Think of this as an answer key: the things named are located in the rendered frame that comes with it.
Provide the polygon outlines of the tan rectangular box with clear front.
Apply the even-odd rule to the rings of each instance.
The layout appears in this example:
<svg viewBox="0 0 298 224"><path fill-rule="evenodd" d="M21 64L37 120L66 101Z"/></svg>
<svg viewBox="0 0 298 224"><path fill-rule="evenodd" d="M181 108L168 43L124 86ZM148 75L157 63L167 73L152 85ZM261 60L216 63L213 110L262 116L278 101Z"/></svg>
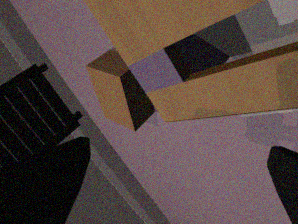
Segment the tan rectangular box with clear front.
<svg viewBox="0 0 298 224"><path fill-rule="evenodd" d="M298 112L298 0L84 2L165 123Z"/></svg>

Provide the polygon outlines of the small brown block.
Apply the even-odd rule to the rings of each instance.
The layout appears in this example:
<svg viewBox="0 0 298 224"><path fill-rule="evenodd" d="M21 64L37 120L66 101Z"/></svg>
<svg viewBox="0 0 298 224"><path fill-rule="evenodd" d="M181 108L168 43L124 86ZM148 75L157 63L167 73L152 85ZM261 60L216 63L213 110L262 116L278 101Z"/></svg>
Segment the small brown block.
<svg viewBox="0 0 298 224"><path fill-rule="evenodd" d="M120 52L109 49L85 68L105 117L136 132L152 115L152 101L130 73Z"/></svg>

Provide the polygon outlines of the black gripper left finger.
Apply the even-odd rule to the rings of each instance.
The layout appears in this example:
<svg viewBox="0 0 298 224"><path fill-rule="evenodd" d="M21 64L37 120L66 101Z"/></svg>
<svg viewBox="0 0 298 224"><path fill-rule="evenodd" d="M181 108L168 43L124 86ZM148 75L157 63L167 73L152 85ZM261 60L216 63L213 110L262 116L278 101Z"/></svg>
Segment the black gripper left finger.
<svg viewBox="0 0 298 224"><path fill-rule="evenodd" d="M65 224L89 159L89 137L77 137L0 168L0 224Z"/></svg>

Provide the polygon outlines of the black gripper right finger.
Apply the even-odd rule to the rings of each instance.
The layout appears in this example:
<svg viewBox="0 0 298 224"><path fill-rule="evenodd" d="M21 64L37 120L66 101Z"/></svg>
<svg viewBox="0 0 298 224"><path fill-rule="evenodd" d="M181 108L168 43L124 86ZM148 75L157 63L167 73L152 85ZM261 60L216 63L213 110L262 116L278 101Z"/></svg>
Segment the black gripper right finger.
<svg viewBox="0 0 298 224"><path fill-rule="evenodd" d="M267 169L291 224L298 224L298 153L289 148L271 147Z"/></svg>

